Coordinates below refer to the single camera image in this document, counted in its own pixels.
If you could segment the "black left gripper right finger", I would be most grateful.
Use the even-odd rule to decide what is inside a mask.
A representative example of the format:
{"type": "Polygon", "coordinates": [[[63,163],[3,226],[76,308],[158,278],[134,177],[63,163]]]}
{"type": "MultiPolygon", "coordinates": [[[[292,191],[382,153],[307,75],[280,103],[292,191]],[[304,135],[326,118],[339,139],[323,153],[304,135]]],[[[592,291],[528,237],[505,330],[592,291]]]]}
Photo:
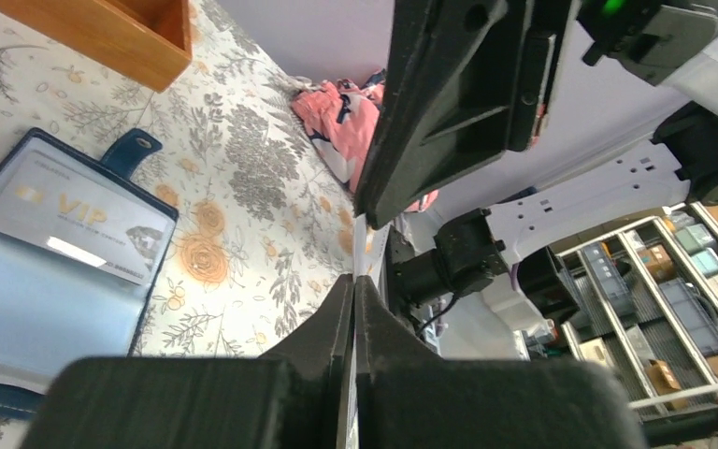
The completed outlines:
{"type": "Polygon", "coordinates": [[[363,448],[643,448],[624,391],[601,367],[553,361],[448,360],[353,290],[359,444],[363,448]]]}

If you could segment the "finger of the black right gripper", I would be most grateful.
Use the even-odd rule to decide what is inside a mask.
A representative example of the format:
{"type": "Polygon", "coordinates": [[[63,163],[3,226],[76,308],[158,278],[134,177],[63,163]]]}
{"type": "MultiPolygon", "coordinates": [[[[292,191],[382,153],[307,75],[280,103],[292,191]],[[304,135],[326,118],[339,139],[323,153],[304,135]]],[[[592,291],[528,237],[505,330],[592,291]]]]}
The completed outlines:
{"type": "Polygon", "coordinates": [[[398,1],[381,115],[354,194],[374,228],[523,152],[548,113],[572,1],[398,1]]]}

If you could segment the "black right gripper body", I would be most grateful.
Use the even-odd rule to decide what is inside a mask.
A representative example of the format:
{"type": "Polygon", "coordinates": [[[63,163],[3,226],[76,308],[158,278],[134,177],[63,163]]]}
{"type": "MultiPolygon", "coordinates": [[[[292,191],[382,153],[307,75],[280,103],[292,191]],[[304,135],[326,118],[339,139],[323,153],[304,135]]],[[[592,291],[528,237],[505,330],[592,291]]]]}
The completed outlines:
{"type": "Polygon", "coordinates": [[[586,65],[611,59],[652,86],[679,90],[718,118],[718,1],[537,1],[534,142],[548,122],[562,46],[574,26],[590,39],[586,65]]]}

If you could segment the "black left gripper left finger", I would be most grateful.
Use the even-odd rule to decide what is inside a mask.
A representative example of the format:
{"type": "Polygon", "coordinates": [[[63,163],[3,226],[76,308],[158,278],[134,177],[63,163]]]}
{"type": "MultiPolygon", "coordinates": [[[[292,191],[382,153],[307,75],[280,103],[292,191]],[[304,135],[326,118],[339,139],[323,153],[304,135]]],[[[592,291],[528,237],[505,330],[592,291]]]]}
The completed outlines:
{"type": "Polygon", "coordinates": [[[353,279],[255,358],[90,357],[53,381],[25,448],[343,448],[353,279]]]}

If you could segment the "navy blue card holder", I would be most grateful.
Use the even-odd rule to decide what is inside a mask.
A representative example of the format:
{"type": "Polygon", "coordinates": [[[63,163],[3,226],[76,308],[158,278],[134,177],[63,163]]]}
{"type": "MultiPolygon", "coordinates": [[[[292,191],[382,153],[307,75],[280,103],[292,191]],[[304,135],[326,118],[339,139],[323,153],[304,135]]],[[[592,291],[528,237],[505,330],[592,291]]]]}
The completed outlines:
{"type": "Polygon", "coordinates": [[[136,285],[97,268],[0,233],[0,418],[28,420],[70,364],[135,349],[152,288],[171,243],[178,210],[132,182],[162,144],[134,128],[100,159],[32,128],[0,163],[0,193],[31,150],[75,168],[172,221],[151,280],[136,285]]]}

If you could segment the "wooden compartment tray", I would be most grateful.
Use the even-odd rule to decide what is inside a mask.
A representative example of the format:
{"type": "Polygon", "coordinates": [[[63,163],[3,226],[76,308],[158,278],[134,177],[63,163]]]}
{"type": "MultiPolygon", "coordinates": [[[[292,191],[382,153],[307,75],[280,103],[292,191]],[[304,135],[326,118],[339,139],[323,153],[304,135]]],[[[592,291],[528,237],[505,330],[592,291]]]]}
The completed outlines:
{"type": "Polygon", "coordinates": [[[156,93],[193,60],[185,0],[3,0],[0,13],[156,93]]]}

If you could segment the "silver credit card with chip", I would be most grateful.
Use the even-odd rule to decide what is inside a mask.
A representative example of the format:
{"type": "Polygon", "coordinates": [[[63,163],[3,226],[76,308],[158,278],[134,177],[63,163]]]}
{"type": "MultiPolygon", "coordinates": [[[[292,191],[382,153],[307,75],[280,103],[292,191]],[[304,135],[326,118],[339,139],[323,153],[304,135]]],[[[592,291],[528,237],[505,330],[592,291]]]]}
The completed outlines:
{"type": "Polygon", "coordinates": [[[0,193],[0,233],[136,285],[153,276],[172,221],[39,150],[0,193]]]}

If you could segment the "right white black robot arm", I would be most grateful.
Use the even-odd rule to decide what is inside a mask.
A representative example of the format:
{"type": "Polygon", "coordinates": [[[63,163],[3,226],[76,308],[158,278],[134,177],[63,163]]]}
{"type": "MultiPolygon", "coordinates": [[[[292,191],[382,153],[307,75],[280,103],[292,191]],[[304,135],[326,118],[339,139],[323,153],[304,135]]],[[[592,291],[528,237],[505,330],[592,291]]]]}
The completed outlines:
{"type": "Polygon", "coordinates": [[[529,152],[575,24],[591,40],[586,65],[609,58],[688,103],[649,148],[472,208],[440,228],[433,250],[388,263],[381,304],[410,330],[424,331],[422,306],[520,282],[528,256],[585,228],[686,200],[718,204],[718,1],[398,1],[358,215],[381,229],[504,152],[529,152]]]}

